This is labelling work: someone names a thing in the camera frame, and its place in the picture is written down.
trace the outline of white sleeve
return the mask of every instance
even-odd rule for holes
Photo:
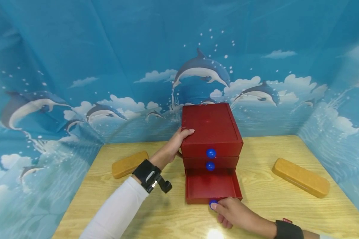
[[[134,178],[127,178],[102,205],[80,239],[120,238],[148,195]]]

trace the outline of drawer knob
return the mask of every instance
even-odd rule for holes
[[[207,162],[206,163],[206,169],[209,171],[213,171],[215,169],[215,164],[213,162]]]
[[[210,203],[209,203],[209,206],[210,206],[210,208],[211,208],[211,204],[212,203],[216,203],[216,204],[218,204],[218,201],[217,200],[212,200],[212,201],[210,201]]]
[[[214,149],[208,149],[207,152],[206,152],[206,155],[208,158],[215,158],[217,156],[217,152],[214,150]]]

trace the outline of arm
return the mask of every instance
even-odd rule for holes
[[[164,169],[174,160],[182,141],[193,133],[194,130],[177,130],[149,161],[159,169]],[[141,186],[141,181],[134,175],[130,176],[102,205],[80,239],[120,238],[148,195]]]
[[[120,238],[148,195],[136,179],[129,177],[102,205],[80,239]]]
[[[277,235],[274,222],[254,213],[238,199],[228,197],[220,200],[218,204],[212,203],[211,208],[218,213],[218,222],[222,223],[225,228],[238,226],[266,239],[274,239]],[[303,236],[304,239],[333,239],[306,230],[303,230]]]

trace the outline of red tag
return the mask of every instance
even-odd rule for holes
[[[285,221],[285,222],[288,222],[288,223],[293,223],[292,221],[290,221],[290,220],[288,220],[288,219],[285,219],[285,218],[283,218],[283,221]]]

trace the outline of hand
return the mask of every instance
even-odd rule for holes
[[[184,141],[185,138],[187,138],[189,135],[192,135],[193,133],[193,129],[185,129],[182,131],[182,129],[179,128],[172,136],[172,138],[152,157],[150,157],[149,161],[159,169],[164,169],[168,163],[171,163],[174,160],[175,155],[182,145],[182,141]]]
[[[260,217],[236,198],[222,199],[218,204],[212,203],[211,208],[218,213],[218,222],[225,228],[238,226],[265,238],[276,236],[275,223]]]

